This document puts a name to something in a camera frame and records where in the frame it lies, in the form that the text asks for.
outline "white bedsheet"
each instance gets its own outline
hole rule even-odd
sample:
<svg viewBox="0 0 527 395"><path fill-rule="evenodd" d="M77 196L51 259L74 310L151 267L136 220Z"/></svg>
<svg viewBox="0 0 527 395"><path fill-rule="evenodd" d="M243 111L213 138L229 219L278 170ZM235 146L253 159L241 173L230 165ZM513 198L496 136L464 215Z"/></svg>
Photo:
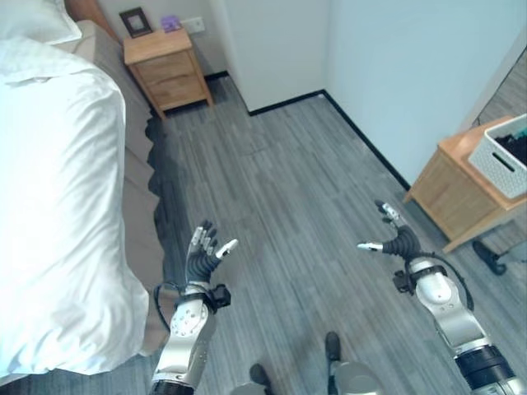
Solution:
<svg viewBox="0 0 527 395"><path fill-rule="evenodd" d="M124 255L124 100L79 57L0 41L0 378L113 369L148 295Z"/></svg>

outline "cable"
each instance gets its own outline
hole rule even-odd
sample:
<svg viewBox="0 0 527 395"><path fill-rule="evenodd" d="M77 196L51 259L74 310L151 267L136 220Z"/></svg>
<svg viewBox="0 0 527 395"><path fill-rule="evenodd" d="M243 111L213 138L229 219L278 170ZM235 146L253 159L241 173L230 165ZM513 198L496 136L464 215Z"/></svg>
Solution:
<svg viewBox="0 0 527 395"><path fill-rule="evenodd" d="M166 322L165 316L161 312L161 307L159 305L159 292L160 292L160 290L161 290L161 288L163 286L171 286L173 289L177 290L179 293L182 293L181 290L184 289L184 287L183 286L179 286L179 285L177 285L176 283L174 283L172 281L163 281L162 283L157 284L156 287L154 288L154 302L156 304L157 315L159 316L159 319L163 323L163 326L165 327L165 329L168 332L170 332L170 326Z"/></svg>

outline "bed frame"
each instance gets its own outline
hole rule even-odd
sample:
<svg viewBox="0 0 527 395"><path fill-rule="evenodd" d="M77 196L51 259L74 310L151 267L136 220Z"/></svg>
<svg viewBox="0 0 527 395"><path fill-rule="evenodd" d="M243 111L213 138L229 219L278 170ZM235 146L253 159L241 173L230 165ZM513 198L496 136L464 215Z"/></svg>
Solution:
<svg viewBox="0 0 527 395"><path fill-rule="evenodd" d="M100 9L97 0L64 0L68 14L74 21L89 19L102 27L110 37L119 41L114 30L110 27L105 14Z"/></svg>

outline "picture frame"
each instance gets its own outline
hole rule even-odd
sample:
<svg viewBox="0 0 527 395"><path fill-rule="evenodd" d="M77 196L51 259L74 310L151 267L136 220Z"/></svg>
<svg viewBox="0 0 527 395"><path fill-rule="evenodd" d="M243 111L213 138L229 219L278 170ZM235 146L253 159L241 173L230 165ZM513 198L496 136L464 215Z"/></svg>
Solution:
<svg viewBox="0 0 527 395"><path fill-rule="evenodd" d="M152 33L152 28L148 24L147 17L140 7L120 12L119 16L123 20L130 37L133 39Z"/></svg>

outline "wooden cabinet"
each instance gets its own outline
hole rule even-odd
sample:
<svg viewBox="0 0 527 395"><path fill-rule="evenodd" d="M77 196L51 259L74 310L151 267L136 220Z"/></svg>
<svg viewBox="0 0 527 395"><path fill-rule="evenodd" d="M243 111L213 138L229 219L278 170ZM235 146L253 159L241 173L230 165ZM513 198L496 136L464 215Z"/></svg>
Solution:
<svg viewBox="0 0 527 395"><path fill-rule="evenodd" d="M213 105L184 29L124 40L124 62L161 119L164 111L194 101Z"/></svg>
<svg viewBox="0 0 527 395"><path fill-rule="evenodd" d="M443 230L450 240L445 253L527 210L526 195L508 199L468 161L485 129L509 118L440 142L404 199L415 200Z"/></svg>

